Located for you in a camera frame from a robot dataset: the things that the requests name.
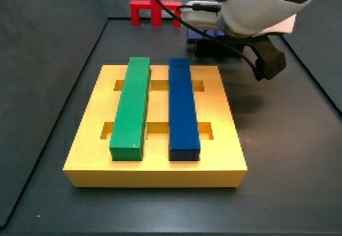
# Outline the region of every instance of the green bar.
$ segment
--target green bar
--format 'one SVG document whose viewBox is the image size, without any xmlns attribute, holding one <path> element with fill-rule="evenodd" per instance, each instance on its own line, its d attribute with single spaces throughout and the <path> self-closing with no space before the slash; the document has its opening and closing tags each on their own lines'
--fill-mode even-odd
<svg viewBox="0 0 342 236">
<path fill-rule="evenodd" d="M 110 142 L 113 160 L 143 160 L 150 58 L 131 57 Z"/>
</svg>

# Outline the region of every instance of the black table surface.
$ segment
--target black table surface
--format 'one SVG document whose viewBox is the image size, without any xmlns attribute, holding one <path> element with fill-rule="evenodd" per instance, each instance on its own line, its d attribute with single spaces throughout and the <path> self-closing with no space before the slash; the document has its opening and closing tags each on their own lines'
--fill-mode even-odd
<svg viewBox="0 0 342 236">
<path fill-rule="evenodd" d="M 197 59 L 186 29 L 111 20 L 3 233 L 342 233 L 342 123 L 281 37 L 288 68 L 257 82 L 240 59 Z M 102 65 L 218 65 L 249 166 L 237 189 L 78 189 L 63 165 Z"/>
</svg>

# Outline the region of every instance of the cable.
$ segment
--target cable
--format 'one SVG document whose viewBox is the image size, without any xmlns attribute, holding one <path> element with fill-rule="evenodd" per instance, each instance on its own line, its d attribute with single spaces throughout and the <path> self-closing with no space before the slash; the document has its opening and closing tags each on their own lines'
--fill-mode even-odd
<svg viewBox="0 0 342 236">
<path fill-rule="evenodd" d="M 182 20 L 181 17 L 178 17 L 173 11 L 165 6 L 165 4 L 162 3 L 161 0 L 155 0 L 155 2 L 158 3 L 158 5 L 163 8 L 163 10 L 167 12 L 167 14 L 182 24 L 185 25 L 190 30 L 193 30 L 194 32 L 197 32 L 198 34 L 201 34 L 204 37 L 206 37 L 208 39 L 216 41 L 218 44 L 224 45 L 229 50 L 232 50 L 233 52 L 236 52 L 242 58 L 244 60 L 248 62 L 248 64 L 250 65 L 253 71 L 256 74 L 260 74 L 258 69 L 254 65 L 254 63 L 252 62 L 252 60 L 249 59 L 249 57 L 237 49 L 234 48 L 232 45 L 229 45 L 228 43 L 225 43 L 224 41 L 218 40 L 217 38 L 214 38 L 212 35 L 209 35 L 208 33 L 202 32 L 200 29 L 197 29 L 193 25 L 190 25 L 186 21 Z"/>
</svg>

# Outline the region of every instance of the yellow base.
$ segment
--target yellow base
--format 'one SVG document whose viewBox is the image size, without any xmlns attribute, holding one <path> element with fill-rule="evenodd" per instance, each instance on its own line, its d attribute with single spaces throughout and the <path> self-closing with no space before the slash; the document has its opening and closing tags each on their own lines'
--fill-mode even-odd
<svg viewBox="0 0 342 236">
<path fill-rule="evenodd" d="M 126 70 L 126 65 L 103 66 L 63 169 L 73 184 L 238 187 L 248 166 L 217 66 L 192 66 L 201 161 L 169 161 L 169 66 L 151 66 L 143 161 L 113 161 L 109 146 Z"/>
</svg>

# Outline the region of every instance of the red object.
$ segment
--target red object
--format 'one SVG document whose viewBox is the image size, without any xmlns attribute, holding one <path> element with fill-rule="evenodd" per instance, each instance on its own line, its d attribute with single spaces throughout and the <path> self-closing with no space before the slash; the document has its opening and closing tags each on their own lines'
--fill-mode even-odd
<svg viewBox="0 0 342 236">
<path fill-rule="evenodd" d="M 181 13 L 177 11 L 177 8 L 182 5 L 182 2 L 178 1 L 162 1 L 165 6 L 175 12 L 175 15 L 181 17 Z M 137 26 L 141 24 L 139 11 L 146 9 L 151 10 L 151 22 L 153 26 L 162 26 L 162 7 L 155 0 L 133 0 L 131 1 L 131 21 L 133 25 Z M 181 23 L 174 20 L 174 26 L 181 27 Z"/>
</svg>

